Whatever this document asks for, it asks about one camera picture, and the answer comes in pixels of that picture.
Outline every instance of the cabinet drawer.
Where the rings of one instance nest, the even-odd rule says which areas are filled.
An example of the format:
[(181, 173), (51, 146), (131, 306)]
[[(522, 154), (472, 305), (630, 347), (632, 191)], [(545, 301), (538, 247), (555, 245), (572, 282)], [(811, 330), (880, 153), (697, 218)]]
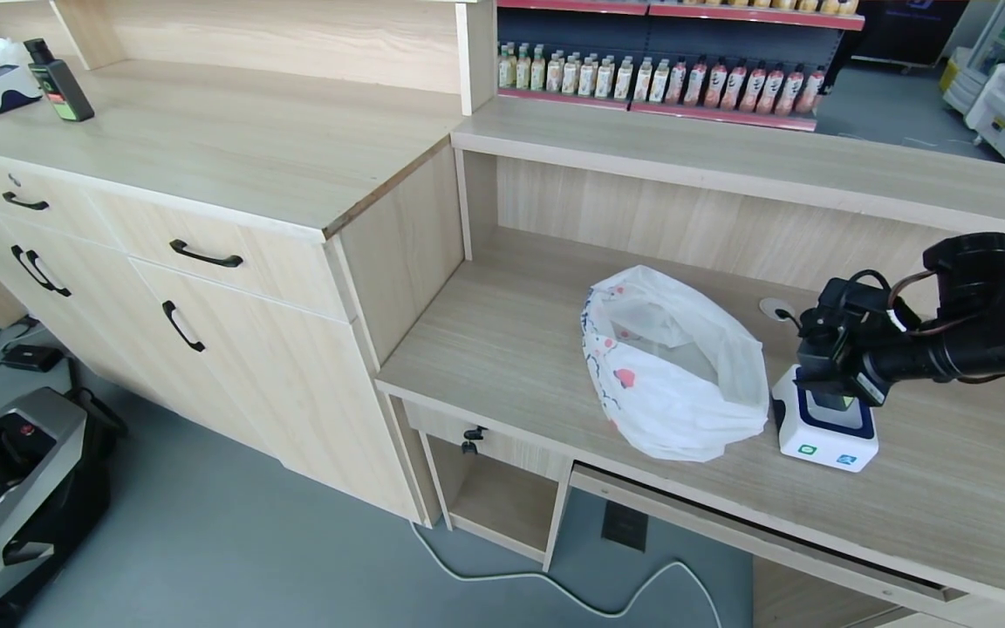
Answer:
[(116, 243), (79, 184), (33, 174), (24, 164), (0, 161), (0, 214), (102, 245)]
[(941, 615), (945, 605), (961, 595), (934, 582), (884, 570), (598, 469), (576, 465), (569, 484), (759, 558), (915, 611)]
[[(410, 426), (441, 440), (459, 445), (463, 442), (463, 432), (476, 426), (446, 414), (415, 403), (406, 402), (406, 417)], [(482, 430), (483, 439), (475, 441), (475, 449), (487, 457), (501, 460), (528, 472), (541, 474), (550, 479), (561, 479), (566, 475), (572, 461), (563, 453), (551, 452), (543, 446), (507, 436), (505, 433)]]
[(128, 253), (348, 322), (323, 238), (89, 190)]

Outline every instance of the white plastic bag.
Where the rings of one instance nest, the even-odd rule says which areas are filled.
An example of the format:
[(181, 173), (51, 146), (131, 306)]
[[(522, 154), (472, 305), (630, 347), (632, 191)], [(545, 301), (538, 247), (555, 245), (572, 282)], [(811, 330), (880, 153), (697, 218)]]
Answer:
[(628, 267), (592, 286), (581, 330), (604, 413), (641, 452), (706, 461), (763, 431), (762, 343), (697, 290)]

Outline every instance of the cabinet door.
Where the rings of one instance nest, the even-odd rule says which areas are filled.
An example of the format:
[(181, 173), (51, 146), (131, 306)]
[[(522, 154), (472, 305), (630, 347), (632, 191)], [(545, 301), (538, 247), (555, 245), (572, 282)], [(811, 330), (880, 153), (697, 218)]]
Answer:
[(170, 325), (123, 251), (3, 218), (11, 232), (34, 242), (40, 268), (71, 290), (72, 305), (102, 331), (129, 363), (112, 378), (228, 438), (266, 451), (254, 427), (235, 409), (227, 390)]
[(108, 339), (91, 322), (81, 317), (70, 297), (41, 287), (27, 261), (19, 261), (11, 248), (30, 250), (30, 243), (12, 234), (0, 222), (0, 281), (84, 365), (100, 377), (117, 380), (129, 365), (119, 357)]
[(200, 356), (282, 464), (368, 503), (416, 516), (351, 326), (133, 261), (202, 342)]

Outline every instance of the open shelf compartment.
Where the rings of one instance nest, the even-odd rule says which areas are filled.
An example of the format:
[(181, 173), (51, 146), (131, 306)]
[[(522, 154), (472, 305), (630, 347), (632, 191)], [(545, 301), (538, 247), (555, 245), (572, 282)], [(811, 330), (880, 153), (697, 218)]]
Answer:
[(433, 436), (422, 439), (450, 528), (539, 564), (550, 552), (559, 482)]

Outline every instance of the drawer lock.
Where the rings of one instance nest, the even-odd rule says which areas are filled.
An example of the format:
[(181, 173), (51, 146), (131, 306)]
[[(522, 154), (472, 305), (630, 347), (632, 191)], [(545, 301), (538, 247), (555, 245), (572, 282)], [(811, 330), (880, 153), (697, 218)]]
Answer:
[(463, 453), (474, 453), (479, 454), (479, 449), (475, 446), (475, 441), (483, 439), (483, 428), (482, 426), (475, 426), (475, 429), (464, 430), (463, 432), (463, 442), (459, 445), (459, 451)]

